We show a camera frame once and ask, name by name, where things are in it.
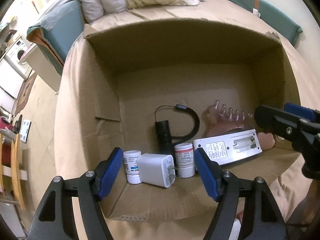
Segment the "teal headboard cushion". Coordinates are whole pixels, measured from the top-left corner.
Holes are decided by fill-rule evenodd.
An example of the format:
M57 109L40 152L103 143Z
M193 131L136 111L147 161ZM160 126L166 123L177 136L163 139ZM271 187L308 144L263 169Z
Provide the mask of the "teal headboard cushion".
M289 16L264 0L229 0L252 12L295 46L303 29Z

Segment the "wooden chair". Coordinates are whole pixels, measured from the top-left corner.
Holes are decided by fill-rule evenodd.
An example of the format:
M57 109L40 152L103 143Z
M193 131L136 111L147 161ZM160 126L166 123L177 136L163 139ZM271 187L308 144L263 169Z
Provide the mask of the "wooden chair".
M2 164L2 148L4 139L8 138L11 141L10 148L10 167ZM7 134L1 129L1 202L17 205L21 210L25 210L25 202L22 194L21 180L27 180L27 172L20 169L20 135L15 136ZM11 178L14 200L9 200L6 195L3 176Z

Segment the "beige bed blanket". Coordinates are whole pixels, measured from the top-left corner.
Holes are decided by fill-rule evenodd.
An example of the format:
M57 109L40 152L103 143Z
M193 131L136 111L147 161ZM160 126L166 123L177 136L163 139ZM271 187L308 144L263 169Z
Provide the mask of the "beige bed blanket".
M195 110L202 138L215 100L246 114L287 102L319 109L319 80L281 34L228 0L158 6L103 16L73 43L55 116L56 172L75 178L115 147L158 153L154 111ZM240 178L265 178L287 220L312 183L288 141L229 165ZM114 239L203 239L217 204L198 175L168 189L127 183L119 172L101 203Z

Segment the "pink toe separator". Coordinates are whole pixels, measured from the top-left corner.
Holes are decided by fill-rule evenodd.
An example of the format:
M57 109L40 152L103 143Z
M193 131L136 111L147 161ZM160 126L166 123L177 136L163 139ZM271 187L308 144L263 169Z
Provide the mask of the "pink toe separator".
M202 113L205 124L204 136L215 137L255 128L253 114L246 113L216 100Z

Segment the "white cabinet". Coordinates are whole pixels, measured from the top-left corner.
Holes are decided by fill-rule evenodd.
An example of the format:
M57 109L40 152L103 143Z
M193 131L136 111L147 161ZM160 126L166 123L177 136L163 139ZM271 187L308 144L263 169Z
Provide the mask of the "white cabinet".
M41 51L40 47L31 43L20 58L19 64L27 63L32 70L55 92L60 89L62 66L50 59Z

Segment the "white power adapter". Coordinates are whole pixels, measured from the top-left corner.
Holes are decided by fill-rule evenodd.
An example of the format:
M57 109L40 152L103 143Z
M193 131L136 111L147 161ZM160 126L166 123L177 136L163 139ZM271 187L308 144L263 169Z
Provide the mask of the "white power adapter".
M175 182L172 155L144 153L137 159L137 166L143 183L169 188Z

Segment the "white bottle blue label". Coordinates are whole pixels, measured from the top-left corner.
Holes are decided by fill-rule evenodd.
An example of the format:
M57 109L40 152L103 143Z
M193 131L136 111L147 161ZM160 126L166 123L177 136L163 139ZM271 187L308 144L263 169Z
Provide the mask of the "white bottle blue label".
M127 182L129 184L140 184L142 181L139 176L137 159L142 155L139 150L130 150L123 152L124 169Z

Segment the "black flashlight with lanyard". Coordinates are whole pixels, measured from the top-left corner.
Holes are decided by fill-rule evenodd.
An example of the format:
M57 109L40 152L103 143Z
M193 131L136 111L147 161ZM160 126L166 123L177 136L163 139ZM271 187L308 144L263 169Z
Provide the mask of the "black flashlight with lanyard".
M178 112L184 112L190 115L194 121L194 126L191 132L184 136L173 137L171 135L169 121L168 120L157 121L156 113L161 108L174 108ZM175 106L172 106L172 105L159 106L154 112L154 118L155 118L155 130L156 130L160 154L169 154L169 155L172 155L173 158L175 158L174 146L192 139L193 137L195 137L195 135L198 133L200 129L200 118L198 114L193 109L184 105L176 104Z

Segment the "white bathroom scale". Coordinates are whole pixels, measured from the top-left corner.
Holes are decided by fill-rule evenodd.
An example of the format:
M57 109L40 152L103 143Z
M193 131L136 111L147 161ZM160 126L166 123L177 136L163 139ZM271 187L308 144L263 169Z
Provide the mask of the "white bathroom scale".
M23 143L27 142L30 127L31 127L31 121L24 119L21 123L21 129L20 129L20 141L22 141Z

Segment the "white bottle red label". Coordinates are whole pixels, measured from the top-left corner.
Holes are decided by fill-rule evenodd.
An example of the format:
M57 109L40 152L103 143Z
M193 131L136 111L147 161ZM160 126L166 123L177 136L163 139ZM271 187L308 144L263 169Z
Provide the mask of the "white bottle red label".
M174 147L177 173L180 178L195 175L194 149L191 143L182 143Z

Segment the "teal side cushion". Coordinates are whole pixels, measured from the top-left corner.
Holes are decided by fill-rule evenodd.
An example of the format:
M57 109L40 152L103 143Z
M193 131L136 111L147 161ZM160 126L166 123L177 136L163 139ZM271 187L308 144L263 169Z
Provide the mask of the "teal side cushion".
M45 58L61 75L68 52L84 31L85 20L77 0L59 5L43 15L27 30L27 40L36 44Z

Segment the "washing machine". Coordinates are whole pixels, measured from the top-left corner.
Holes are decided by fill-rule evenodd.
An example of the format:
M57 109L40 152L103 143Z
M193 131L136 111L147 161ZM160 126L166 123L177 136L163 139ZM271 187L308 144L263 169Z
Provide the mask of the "washing machine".
M26 80L31 72L31 67L26 61L21 61L23 54L27 50L27 46L19 37L7 50L4 59L13 68L13 70Z

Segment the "pink rounded toy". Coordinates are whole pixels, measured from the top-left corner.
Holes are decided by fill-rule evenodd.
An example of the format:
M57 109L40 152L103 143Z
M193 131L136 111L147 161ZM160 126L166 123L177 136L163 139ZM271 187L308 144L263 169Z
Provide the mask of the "pink rounded toy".
M275 146L276 142L272 133L259 132L257 138L263 151L270 150Z

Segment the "white remote control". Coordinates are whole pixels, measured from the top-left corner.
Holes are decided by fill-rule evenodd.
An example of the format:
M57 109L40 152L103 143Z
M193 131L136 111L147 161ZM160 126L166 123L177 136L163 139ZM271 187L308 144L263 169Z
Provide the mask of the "white remote control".
M226 165L261 153L255 129L215 137L196 139L194 150L203 148L211 161Z

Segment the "cardboard box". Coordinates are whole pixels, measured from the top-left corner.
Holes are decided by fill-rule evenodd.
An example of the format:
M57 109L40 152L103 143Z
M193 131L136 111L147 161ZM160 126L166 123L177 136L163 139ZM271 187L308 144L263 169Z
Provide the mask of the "cardboard box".
M158 153L155 121L186 135L216 100L241 112L299 103L291 64L273 33L191 18L86 31L80 62L80 127L89 168L115 147Z

